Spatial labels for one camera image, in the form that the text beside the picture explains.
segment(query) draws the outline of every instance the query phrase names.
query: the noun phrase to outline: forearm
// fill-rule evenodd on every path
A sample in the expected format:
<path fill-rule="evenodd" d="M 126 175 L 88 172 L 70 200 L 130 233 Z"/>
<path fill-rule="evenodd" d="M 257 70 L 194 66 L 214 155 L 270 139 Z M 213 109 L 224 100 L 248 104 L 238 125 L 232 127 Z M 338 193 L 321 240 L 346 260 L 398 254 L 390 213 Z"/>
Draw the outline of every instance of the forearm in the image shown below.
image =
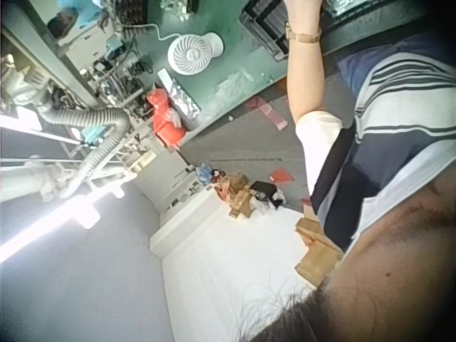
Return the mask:
<path fill-rule="evenodd" d="M 319 30 L 320 1 L 289 0 L 289 23 L 294 33 L 314 36 Z M 319 43 L 290 40 L 288 94 L 291 114 L 297 122 L 321 107 L 324 90 L 323 59 Z"/>

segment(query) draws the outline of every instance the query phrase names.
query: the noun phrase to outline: person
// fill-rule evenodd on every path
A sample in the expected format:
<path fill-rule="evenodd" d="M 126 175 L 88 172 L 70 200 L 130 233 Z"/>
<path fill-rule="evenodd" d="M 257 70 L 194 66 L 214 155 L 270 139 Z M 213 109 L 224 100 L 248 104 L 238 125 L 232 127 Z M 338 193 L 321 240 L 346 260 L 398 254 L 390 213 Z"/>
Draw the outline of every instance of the person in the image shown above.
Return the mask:
<path fill-rule="evenodd" d="M 57 5 L 62 9 L 47 25 L 55 39 L 65 38 L 75 25 L 84 27 L 98 21 L 103 30 L 107 24 L 109 15 L 100 0 L 58 0 Z"/>
<path fill-rule="evenodd" d="M 453 341 L 455 69 L 431 33 L 343 59 L 349 128 L 322 105 L 321 0 L 286 0 L 288 92 L 311 202 L 345 256 L 252 342 Z"/>

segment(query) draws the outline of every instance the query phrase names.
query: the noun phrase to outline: white cable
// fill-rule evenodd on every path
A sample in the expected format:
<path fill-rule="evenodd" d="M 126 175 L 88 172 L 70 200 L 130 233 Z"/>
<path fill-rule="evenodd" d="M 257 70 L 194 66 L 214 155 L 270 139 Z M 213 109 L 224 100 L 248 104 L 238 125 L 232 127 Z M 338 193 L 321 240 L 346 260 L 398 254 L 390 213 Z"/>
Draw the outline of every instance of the white cable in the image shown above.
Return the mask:
<path fill-rule="evenodd" d="M 167 39 L 174 38 L 174 37 L 181 37 L 182 34 L 179 33 L 171 33 L 169 36 L 160 37 L 160 29 L 158 28 L 157 24 L 144 24 L 144 25 L 123 25 L 124 29 L 145 29 L 146 27 L 154 27 L 157 30 L 157 37 L 159 41 L 166 41 Z"/>

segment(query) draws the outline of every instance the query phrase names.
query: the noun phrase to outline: brown watch strap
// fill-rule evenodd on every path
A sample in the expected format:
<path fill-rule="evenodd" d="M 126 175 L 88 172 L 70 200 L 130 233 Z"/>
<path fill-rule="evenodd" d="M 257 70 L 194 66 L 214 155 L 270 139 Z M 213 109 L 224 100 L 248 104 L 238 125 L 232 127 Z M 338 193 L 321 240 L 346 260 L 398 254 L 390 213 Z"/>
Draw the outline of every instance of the brown watch strap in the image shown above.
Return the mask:
<path fill-rule="evenodd" d="M 303 33 L 294 33 L 291 30 L 290 25 L 286 24 L 286 38 L 289 41 L 298 41 L 299 43 L 316 43 L 320 41 L 321 37 L 321 28 L 318 30 L 318 33 L 315 36 Z"/>

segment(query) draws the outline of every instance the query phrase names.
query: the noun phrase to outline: workbench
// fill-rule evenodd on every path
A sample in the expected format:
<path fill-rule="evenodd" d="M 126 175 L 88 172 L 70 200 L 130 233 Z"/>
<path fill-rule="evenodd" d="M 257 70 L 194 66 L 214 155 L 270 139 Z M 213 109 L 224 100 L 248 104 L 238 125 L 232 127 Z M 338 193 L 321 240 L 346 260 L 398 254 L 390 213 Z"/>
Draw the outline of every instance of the workbench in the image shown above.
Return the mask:
<path fill-rule="evenodd" d="M 183 76 L 174 72 L 167 62 L 167 50 L 172 39 L 158 41 L 154 28 L 137 35 L 141 54 L 149 55 L 154 71 L 166 68 L 202 110 L 196 120 L 185 122 L 190 131 L 181 145 L 230 110 L 285 77 L 287 62 L 277 63 L 239 22 L 247 0 L 199 0 L 197 12 L 185 22 L 160 9 L 159 3 L 150 0 L 148 21 L 160 27 L 161 37 L 171 33 L 204 35 L 215 32 L 224 42 L 224 53 L 213 59 L 206 70 L 194 76 Z M 323 54 L 332 56 L 356 42 L 414 22 L 423 15 L 412 0 L 387 2 L 323 34 Z M 148 87 L 154 82 L 159 83 L 159 80 L 156 76 L 148 76 L 143 82 Z"/>

